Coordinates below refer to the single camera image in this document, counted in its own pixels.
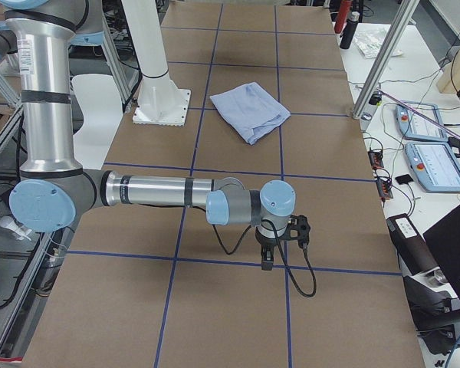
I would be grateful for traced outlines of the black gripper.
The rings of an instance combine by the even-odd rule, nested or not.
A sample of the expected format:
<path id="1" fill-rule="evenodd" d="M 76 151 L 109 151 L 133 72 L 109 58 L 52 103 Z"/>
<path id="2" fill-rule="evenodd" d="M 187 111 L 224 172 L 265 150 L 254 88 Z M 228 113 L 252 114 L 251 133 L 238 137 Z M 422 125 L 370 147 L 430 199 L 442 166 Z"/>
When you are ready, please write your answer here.
<path id="1" fill-rule="evenodd" d="M 305 215 L 291 215 L 283 228 L 278 228 L 271 220 L 264 219 L 255 230 L 255 238 L 261 246 L 261 269 L 271 271 L 274 267 L 274 249 L 282 242 L 297 242 L 307 253 L 310 244 L 311 226 Z"/>

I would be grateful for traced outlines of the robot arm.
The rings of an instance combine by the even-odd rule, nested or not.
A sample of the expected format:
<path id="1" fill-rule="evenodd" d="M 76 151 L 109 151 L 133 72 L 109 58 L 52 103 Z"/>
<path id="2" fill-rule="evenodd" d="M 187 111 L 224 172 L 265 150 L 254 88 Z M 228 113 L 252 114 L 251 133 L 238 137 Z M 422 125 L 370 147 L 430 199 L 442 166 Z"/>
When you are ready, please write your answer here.
<path id="1" fill-rule="evenodd" d="M 9 205 L 19 222 L 54 232 L 101 206 L 201 209 L 213 226 L 243 224 L 255 231 L 261 266 L 269 271 L 282 242 L 306 250 L 310 226 L 294 214 L 295 191 L 281 180 L 248 190 L 234 178 L 120 175 L 85 169 L 74 156 L 68 46 L 75 37 L 103 38 L 99 1 L 6 1 L 15 33 L 28 157 Z"/>

